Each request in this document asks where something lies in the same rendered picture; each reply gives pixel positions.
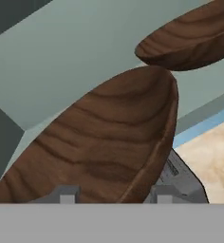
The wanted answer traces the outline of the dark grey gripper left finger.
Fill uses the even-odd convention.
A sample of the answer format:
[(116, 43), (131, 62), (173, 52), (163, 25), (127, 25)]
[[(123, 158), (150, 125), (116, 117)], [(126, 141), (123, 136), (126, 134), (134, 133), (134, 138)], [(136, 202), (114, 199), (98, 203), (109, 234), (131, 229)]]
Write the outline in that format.
[(79, 202), (80, 192), (81, 188), (77, 185), (60, 185), (50, 194), (32, 200), (32, 203), (75, 204)]

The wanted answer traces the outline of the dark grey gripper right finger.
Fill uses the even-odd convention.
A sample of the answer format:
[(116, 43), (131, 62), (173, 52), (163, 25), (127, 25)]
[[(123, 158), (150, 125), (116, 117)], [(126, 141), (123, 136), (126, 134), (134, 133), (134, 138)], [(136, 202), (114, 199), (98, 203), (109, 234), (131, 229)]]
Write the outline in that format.
[(145, 203), (208, 203), (205, 188), (199, 178), (172, 149), (160, 177)]

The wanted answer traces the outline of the pale green cabinet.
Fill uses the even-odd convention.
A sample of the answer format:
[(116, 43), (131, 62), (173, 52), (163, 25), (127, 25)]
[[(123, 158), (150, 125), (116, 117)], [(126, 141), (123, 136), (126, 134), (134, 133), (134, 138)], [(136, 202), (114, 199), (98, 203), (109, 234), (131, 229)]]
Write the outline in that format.
[[(16, 11), (13, 1), (0, 0), (0, 22)], [(0, 34), (0, 108), (24, 131), (3, 175), (83, 95), (146, 65), (135, 54), (143, 38), (211, 1), (22, 0), (30, 15)], [(224, 59), (171, 71), (179, 91), (179, 133), (195, 123), (195, 114), (220, 111), (216, 101), (224, 97)]]

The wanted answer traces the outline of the dark grey cabinet door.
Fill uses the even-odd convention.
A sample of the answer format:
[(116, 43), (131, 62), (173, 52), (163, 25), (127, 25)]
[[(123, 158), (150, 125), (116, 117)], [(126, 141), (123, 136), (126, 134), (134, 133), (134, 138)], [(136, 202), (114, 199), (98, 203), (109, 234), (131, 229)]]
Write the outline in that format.
[(23, 134), (23, 129), (0, 108), (0, 178)]

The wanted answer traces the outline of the brown wooden bowl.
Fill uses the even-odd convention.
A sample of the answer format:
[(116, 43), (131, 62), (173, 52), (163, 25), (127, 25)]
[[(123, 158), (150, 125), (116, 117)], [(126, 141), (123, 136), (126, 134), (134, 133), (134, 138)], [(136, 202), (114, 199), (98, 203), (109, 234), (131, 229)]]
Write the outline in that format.
[(100, 84), (57, 117), (0, 180), (0, 203), (25, 203), (63, 185), (83, 203), (142, 203), (173, 144), (177, 81), (155, 65)]
[(143, 38), (136, 56), (148, 65), (186, 71), (224, 59), (224, 0), (213, 0)]

